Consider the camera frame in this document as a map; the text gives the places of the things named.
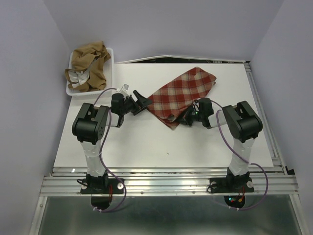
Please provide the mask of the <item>red plaid skirt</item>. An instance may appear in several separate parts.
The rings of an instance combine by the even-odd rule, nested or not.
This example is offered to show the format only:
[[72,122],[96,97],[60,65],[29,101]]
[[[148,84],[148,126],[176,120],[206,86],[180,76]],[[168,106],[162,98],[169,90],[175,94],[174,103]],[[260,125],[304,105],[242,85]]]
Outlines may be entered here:
[[216,83],[216,76],[194,67],[167,83],[148,97],[152,104],[147,109],[171,130],[178,127],[176,119],[192,105],[205,98]]

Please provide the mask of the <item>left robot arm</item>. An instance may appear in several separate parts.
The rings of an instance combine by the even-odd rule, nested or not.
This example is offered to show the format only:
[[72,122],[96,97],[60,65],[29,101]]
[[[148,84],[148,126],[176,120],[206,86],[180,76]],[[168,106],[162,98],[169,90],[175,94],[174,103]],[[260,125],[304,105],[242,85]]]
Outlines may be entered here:
[[113,176],[105,166],[102,150],[111,127],[121,127],[126,114],[135,116],[152,104],[152,100],[138,91],[134,90],[133,94],[135,97],[123,91],[114,93],[110,107],[82,104],[72,125],[72,133],[81,144],[87,162],[86,177],[77,180],[81,194],[109,194],[114,189],[118,194],[124,193],[124,180]]

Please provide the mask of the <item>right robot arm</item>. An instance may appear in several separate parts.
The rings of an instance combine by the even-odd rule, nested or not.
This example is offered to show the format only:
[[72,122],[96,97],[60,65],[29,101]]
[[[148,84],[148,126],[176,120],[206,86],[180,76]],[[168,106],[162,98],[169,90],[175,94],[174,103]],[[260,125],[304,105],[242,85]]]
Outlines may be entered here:
[[207,129],[217,127],[232,152],[226,176],[209,179],[209,193],[254,192],[248,166],[251,164],[252,146],[263,129],[263,123],[247,101],[223,107],[209,98],[201,98],[186,108],[176,122],[186,126],[200,122]]

